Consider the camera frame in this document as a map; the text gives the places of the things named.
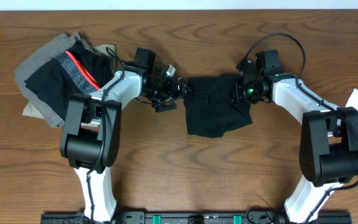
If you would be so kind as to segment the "black polo shirt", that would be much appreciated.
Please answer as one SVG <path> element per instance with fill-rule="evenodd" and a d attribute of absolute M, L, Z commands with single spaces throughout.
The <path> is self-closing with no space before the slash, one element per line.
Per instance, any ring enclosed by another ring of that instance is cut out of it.
<path fill-rule="evenodd" d="M 224 133 L 252 124 L 250 103 L 235 104 L 232 91 L 240 75 L 193 77 L 188 80 L 191 93 L 184 99 L 189 135 L 220 138 Z"/>

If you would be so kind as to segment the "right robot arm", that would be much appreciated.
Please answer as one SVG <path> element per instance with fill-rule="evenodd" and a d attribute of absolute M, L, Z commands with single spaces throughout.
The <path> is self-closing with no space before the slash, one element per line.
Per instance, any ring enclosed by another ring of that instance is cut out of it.
<path fill-rule="evenodd" d="M 325 101 L 279 61 L 236 66 L 243 79 L 234 101 L 267 101 L 287 110 L 300 124 L 301 179 L 281 212 L 247 212 L 249 223 L 350 223 L 346 213 L 321 213 L 330 196 L 358 186 L 358 111 Z"/>

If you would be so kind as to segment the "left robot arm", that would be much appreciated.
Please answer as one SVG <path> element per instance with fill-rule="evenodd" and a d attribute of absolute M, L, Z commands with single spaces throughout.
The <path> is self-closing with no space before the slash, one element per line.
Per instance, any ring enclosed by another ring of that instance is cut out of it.
<path fill-rule="evenodd" d="M 76 223 L 111 223 L 117 202 L 113 195 L 111 167 L 121 138 L 122 111 L 140 96 L 156 112 L 174 110 L 175 100 L 188 93 L 186 80 L 169 65 L 155 71 L 146 65 L 124 65 L 105 86 L 69 101 L 60 143 L 79 177 L 85 209 L 71 219 Z"/>

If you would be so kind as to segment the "beige folded garment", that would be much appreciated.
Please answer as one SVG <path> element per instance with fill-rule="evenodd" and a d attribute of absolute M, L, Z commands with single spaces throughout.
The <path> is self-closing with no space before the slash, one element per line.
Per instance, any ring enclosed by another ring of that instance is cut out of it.
<path fill-rule="evenodd" d="M 109 55 L 106 49 L 110 49 L 113 52 L 116 52 L 116 46 L 111 44 L 103 44 L 96 47 L 91 47 L 92 51 L 100 56 L 106 56 L 111 60 L 111 69 L 114 70 L 116 68 L 116 63 L 114 62 L 113 56 Z M 35 107 L 33 101 L 29 101 L 23 110 L 23 116 L 40 118 L 44 119 L 43 114 Z"/>

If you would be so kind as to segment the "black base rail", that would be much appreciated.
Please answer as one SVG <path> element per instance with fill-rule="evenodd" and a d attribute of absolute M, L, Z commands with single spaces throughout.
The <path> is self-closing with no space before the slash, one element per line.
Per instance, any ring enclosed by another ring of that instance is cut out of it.
<path fill-rule="evenodd" d="M 79 224 L 90 223 L 82 213 L 43 214 L 40 223 L 48 224 Z M 282 213 L 251 210 L 247 213 L 144 213 L 122 212 L 115 214 L 111 221 L 94 223 L 115 224 L 269 224 L 291 223 Z M 352 224 L 348 212 L 320 212 L 315 221 L 318 224 Z"/>

